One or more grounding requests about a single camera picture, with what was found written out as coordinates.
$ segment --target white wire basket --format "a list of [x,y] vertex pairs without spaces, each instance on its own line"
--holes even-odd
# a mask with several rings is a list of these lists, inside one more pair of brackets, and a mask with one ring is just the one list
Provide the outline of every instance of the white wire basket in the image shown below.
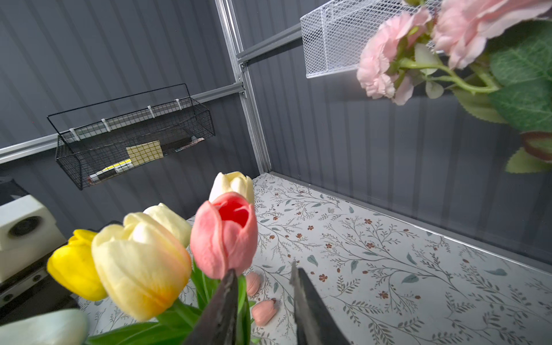
[[[441,0],[427,0],[435,13]],[[301,17],[307,78],[356,70],[360,53],[379,26],[417,7],[401,0],[332,0]]]

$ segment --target yellow sticky note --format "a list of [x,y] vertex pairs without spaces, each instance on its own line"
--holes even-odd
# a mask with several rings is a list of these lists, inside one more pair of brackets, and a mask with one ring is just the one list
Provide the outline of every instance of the yellow sticky note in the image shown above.
[[161,143],[159,140],[150,141],[145,144],[130,146],[126,148],[132,165],[138,166],[163,157]]

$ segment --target yellow tulip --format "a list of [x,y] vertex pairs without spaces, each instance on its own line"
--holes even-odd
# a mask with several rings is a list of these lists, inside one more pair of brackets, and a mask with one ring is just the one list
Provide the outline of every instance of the yellow tulip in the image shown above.
[[92,256],[109,296],[138,321],[167,310],[192,273],[186,249],[144,213],[103,228],[92,241]]
[[213,183],[209,201],[212,203],[216,198],[228,192],[236,192],[246,198],[250,204],[255,205],[253,181],[251,177],[245,176],[239,171],[228,174],[219,173]]
[[58,283],[90,301],[107,297],[92,260],[91,245],[96,235],[88,230],[75,230],[68,244],[58,248],[46,266]]
[[163,225],[184,248],[190,244],[190,235],[192,234],[192,226],[186,219],[177,215],[164,203],[148,207],[144,213],[155,219],[159,224]]

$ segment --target pink carnation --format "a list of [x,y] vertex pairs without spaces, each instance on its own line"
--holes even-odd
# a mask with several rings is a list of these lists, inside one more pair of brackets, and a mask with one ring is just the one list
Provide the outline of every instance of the pink carnation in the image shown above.
[[409,78],[405,78],[400,87],[395,90],[393,82],[399,75],[389,76],[385,72],[397,57],[400,40],[412,28],[418,26],[419,30],[408,37],[408,47],[412,47],[416,39],[427,31],[425,24],[430,20],[431,13],[424,7],[414,15],[403,12],[379,27],[378,32],[366,43],[360,55],[357,79],[360,86],[366,90],[366,95],[373,98],[386,96],[398,105],[403,105],[412,96],[413,85]]
[[552,7],[552,0],[443,0],[433,31],[436,50],[450,56],[450,68],[464,68],[500,36],[522,20]]

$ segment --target pink flower bud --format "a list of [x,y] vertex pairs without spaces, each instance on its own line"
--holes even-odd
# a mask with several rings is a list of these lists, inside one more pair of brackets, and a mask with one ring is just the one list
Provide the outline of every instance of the pink flower bud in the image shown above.
[[257,326],[262,327],[272,319],[278,309],[274,307],[273,300],[266,300],[257,303],[251,308],[251,315],[255,319]]
[[261,286],[261,277],[255,272],[249,272],[245,276],[245,280],[247,281],[247,295],[253,296]]
[[257,250],[255,207],[235,192],[225,193],[198,209],[190,249],[209,278],[222,279],[233,268],[242,274]]

